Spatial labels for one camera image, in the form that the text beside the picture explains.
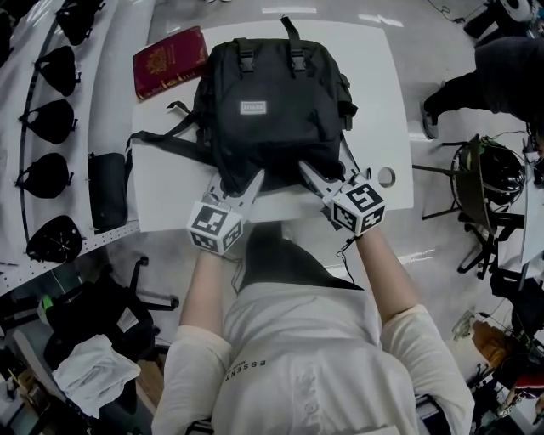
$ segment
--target person's right arm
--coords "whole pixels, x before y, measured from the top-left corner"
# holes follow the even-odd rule
[[[437,401],[452,433],[469,433],[472,394],[427,309],[418,305],[410,275],[379,229],[365,233],[357,247],[382,317],[383,350],[406,367],[416,395]]]

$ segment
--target white cloth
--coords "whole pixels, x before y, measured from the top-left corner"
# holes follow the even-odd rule
[[[452,433],[469,433],[473,398],[421,305],[380,339],[367,291],[259,283],[228,312],[224,336],[179,328],[155,435],[209,417],[217,435],[415,434],[415,394],[436,399]]]
[[[137,364],[113,350],[107,336],[94,336],[74,347],[53,378],[83,413],[99,418],[100,408],[118,398],[139,372]]]

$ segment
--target shoe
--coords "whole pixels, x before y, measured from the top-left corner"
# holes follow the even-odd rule
[[[422,101],[419,105],[419,108],[422,112],[423,120],[423,131],[425,136],[429,139],[438,139],[439,138],[439,126],[438,124],[433,124],[433,117],[430,113],[425,110],[425,102]]]

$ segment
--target red book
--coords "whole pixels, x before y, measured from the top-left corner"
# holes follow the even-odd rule
[[[134,87],[139,99],[201,76],[207,49],[200,27],[163,39],[133,57]]]

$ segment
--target forearm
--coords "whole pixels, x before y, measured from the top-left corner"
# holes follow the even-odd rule
[[[384,325],[396,314],[418,304],[410,275],[379,229],[371,229],[358,239],[357,249]]]
[[[222,275],[223,258],[202,251],[196,260],[180,325],[197,326],[223,336]]]

